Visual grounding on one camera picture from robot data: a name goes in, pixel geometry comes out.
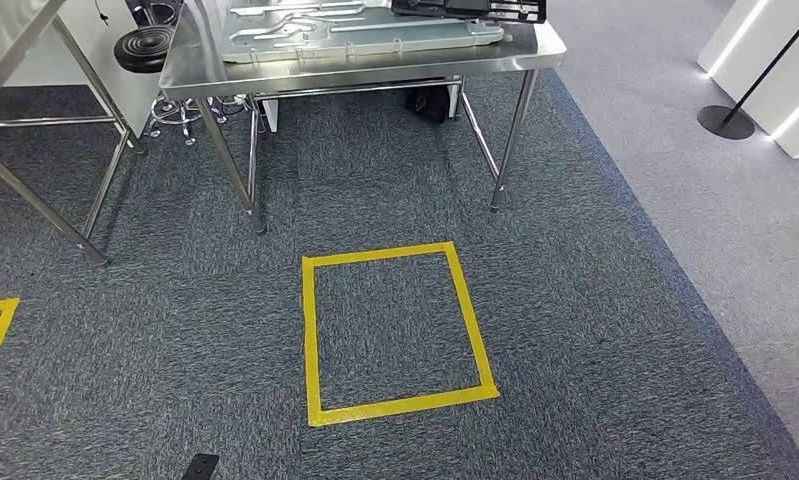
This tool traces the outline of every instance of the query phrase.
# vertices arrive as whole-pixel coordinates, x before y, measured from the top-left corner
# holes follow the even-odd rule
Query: gray floor
[[[730,0],[552,0],[560,75],[799,444],[799,160],[712,136],[694,64]]]
[[[496,151],[519,80],[469,83]],[[126,158],[96,234],[106,269],[0,183],[0,297],[22,297],[0,352],[0,478],[178,478],[204,451],[219,480],[799,479],[560,81],[542,84],[497,215],[467,125],[429,125],[396,93],[285,102],[261,147],[265,236],[204,137],[169,131]],[[244,158],[242,117],[226,132]],[[0,132],[0,153],[77,221],[70,200],[91,198],[115,139]],[[502,396],[307,427],[300,257],[444,240]],[[327,406],[472,383],[442,259],[327,267],[317,290]]]

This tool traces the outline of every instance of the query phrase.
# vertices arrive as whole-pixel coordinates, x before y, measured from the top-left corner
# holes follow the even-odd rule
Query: black round cushion
[[[113,56],[129,72],[160,72],[174,31],[168,25],[152,25],[128,32],[116,41]]]

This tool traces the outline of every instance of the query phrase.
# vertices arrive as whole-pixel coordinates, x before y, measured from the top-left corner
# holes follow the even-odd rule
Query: cable
[[[105,22],[105,26],[108,27],[109,26],[108,23],[107,23],[108,16],[105,15],[104,13],[102,13],[102,9],[99,8],[99,0],[93,0],[93,3],[96,4],[96,11],[99,12],[99,18],[101,18],[102,21]]]

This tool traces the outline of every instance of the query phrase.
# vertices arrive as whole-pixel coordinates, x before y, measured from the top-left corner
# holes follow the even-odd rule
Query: metal frame
[[[93,69],[90,61],[84,55],[81,47],[78,46],[78,43],[66,28],[66,25],[63,23],[63,20],[61,20],[60,16],[56,15],[54,17],[52,20],[52,26],[57,31],[58,35],[60,35],[61,40],[63,40],[63,43],[66,45],[70,54],[72,54],[75,62],[79,67],[81,67],[84,75],[90,81],[90,85],[93,87],[99,99],[101,100],[107,115],[95,117],[26,118],[18,120],[2,120],[0,121],[0,128],[113,123],[120,133],[119,143],[116,145],[113,151],[113,155],[111,156],[110,163],[105,171],[102,183],[99,186],[99,190],[96,192],[96,197],[93,200],[93,205],[90,208],[90,213],[87,215],[87,220],[84,224],[84,229],[82,230],[83,233],[79,233],[78,230],[76,230],[75,227],[73,227],[72,224],[70,224],[60,213],[58,213],[42,198],[40,198],[40,196],[37,195],[30,187],[28,187],[28,185],[26,185],[25,182],[23,182],[22,179],[20,179],[19,176],[17,176],[16,173],[14,173],[13,170],[11,170],[10,167],[8,167],[1,159],[0,177],[20,196],[22,196],[22,198],[31,204],[31,206],[43,214],[43,216],[46,217],[46,219],[55,227],[57,227],[58,230],[63,232],[72,243],[83,249],[84,254],[90,263],[93,265],[102,265],[107,263],[107,259],[95,246],[93,246],[92,243],[90,243],[90,236],[93,232],[93,228],[96,225],[96,220],[99,217],[102,203],[104,202],[108,190],[110,189],[113,176],[116,173],[117,167],[119,166],[119,161],[122,158],[122,152],[125,150],[125,147],[130,146],[138,154],[145,153],[145,149],[143,148],[137,136],[131,130],[131,127],[128,126],[128,122],[125,120],[122,111],[119,110],[119,107],[114,102],[113,97],[111,97],[110,93],[108,92],[107,87],[105,87],[101,78],[99,78],[98,74]]]
[[[216,146],[219,153],[220,160],[223,167],[228,172],[234,191],[240,198],[240,202],[246,209],[246,213],[253,215],[258,224],[259,232],[266,231],[267,224],[264,218],[263,208],[257,199],[257,141],[258,141],[258,124],[260,123],[260,110],[257,108],[257,102],[264,100],[276,100],[279,98],[295,98],[295,97],[308,97],[317,95],[332,95],[339,93],[352,93],[352,92],[373,92],[381,90],[395,90],[400,88],[417,88],[417,87],[430,87],[445,85],[450,88],[453,95],[456,95],[466,112],[467,121],[470,123],[473,135],[478,141],[479,148],[482,155],[490,169],[490,174],[493,176],[495,187],[493,196],[490,200],[490,209],[497,211],[502,204],[505,195],[505,182],[508,179],[508,171],[510,170],[511,156],[517,146],[520,130],[522,129],[523,122],[526,118],[528,111],[529,101],[531,100],[532,92],[534,91],[535,83],[537,82],[538,70],[526,70],[523,75],[523,84],[520,88],[520,95],[517,99],[517,107],[514,110],[514,117],[511,120],[511,128],[508,132],[508,142],[505,146],[505,152],[502,155],[502,161],[497,165],[496,159],[490,151],[487,140],[481,131],[478,124],[473,108],[470,105],[470,100],[464,92],[464,77],[460,75],[452,76],[451,78],[433,79],[433,80],[413,80],[404,82],[390,82],[382,84],[369,84],[369,85],[355,85],[346,87],[326,87],[314,88],[306,90],[292,90],[281,93],[269,94],[253,94],[249,95],[249,102],[252,110],[252,125],[250,130],[250,146],[249,146],[249,170],[247,181],[244,184],[231,157],[231,151],[228,149],[228,144],[223,137],[222,132],[217,125],[216,118],[211,112],[207,102],[198,101],[199,111],[202,114],[202,120],[210,133],[211,139]],[[457,101],[453,101],[449,106],[449,117],[455,117],[457,113]]]

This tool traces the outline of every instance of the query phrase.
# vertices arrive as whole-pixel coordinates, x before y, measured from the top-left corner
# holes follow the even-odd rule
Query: black pole
[[[699,111],[696,118],[699,120],[700,125],[705,127],[709,132],[719,135],[723,138],[732,140],[742,140],[749,138],[755,133],[755,124],[752,120],[741,112],[741,107],[752,95],[752,92],[761,85],[761,82],[770,74],[770,71],[779,63],[782,57],[788,53],[794,42],[799,38],[799,29],[794,32],[793,36],[788,43],[782,47],[782,50],[776,55],[776,58],[767,65],[767,68],[758,76],[755,83],[749,87],[749,90],[744,93],[743,97],[738,101],[734,108],[724,107],[721,105],[711,105]]]
[[[793,46],[794,42],[796,42],[796,40],[798,38],[799,38],[799,30],[794,32],[794,36],[791,37],[790,40],[788,40],[788,43],[786,43],[784,47],[782,47],[782,50],[779,52],[778,55],[776,55],[776,58],[774,58],[773,61],[770,62],[770,65],[767,65],[767,68],[764,70],[764,72],[761,75],[759,75],[759,77],[755,81],[755,83],[753,83],[752,86],[749,87],[749,90],[747,90],[746,93],[744,94],[744,96],[741,97],[740,101],[738,101],[738,104],[735,105],[735,108],[733,108],[732,111],[729,112],[728,115],[726,115],[726,118],[723,120],[724,124],[725,123],[729,123],[729,121],[732,119],[732,117],[734,117],[738,113],[738,111],[741,109],[741,106],[744,104],[744,102],[746,102],[746,100],[749,98],[749,96],[752,95],[752,92],[754,92],[755,89],[758,88],[759,85],[761,85],[761,82],[764,81],[764,77],[766,77],[770,73],[770,70],[773,70],[773,67],[775,67],[776,64],[779,63],[779,60],[781,60],[782,57],[784,57],[785,54],[788,53],[788,50],[791,49],[791,47]]]

